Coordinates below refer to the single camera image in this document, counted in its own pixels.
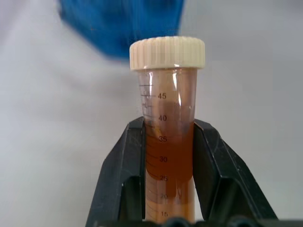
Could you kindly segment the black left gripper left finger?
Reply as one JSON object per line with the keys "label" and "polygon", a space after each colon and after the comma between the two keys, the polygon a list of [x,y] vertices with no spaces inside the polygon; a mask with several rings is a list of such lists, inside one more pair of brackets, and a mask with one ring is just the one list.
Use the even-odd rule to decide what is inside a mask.
{"label": "black left gripper left finger", "polygon": [[143,118],[129,122],[104,160],[85,227],[116,222],[125,227],[145,215],[145,128]]}

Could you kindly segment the amber liquid test tube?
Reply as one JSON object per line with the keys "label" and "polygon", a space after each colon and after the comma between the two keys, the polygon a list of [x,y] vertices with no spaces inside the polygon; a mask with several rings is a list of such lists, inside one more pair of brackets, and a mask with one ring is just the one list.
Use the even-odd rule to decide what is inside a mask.
{"label": "amber liquid test tube", "polygon": [[130,46],[146,135],[146,220],[195,220],[193,134],[197,72],[204,66],[198,38],[157,37]]}

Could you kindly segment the blue test tube rack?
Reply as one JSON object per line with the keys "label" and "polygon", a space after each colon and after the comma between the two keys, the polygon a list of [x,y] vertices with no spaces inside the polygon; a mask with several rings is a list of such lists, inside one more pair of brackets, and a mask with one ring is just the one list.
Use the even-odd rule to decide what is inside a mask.
{"label": "blue test tube rack", "polygon": [[185,0],[57,0],[59,15],[100,52],[129,58],[132,43],[178,35]]}

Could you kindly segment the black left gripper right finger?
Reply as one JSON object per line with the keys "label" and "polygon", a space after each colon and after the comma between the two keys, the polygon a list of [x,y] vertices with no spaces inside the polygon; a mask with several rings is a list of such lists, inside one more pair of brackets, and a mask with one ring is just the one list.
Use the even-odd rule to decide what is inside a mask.
{"label": "black left gripper right finger", "polygon": [[204,220],[277,219],[246,163],[217,129],[198,119],[194,124],[193,177]]}

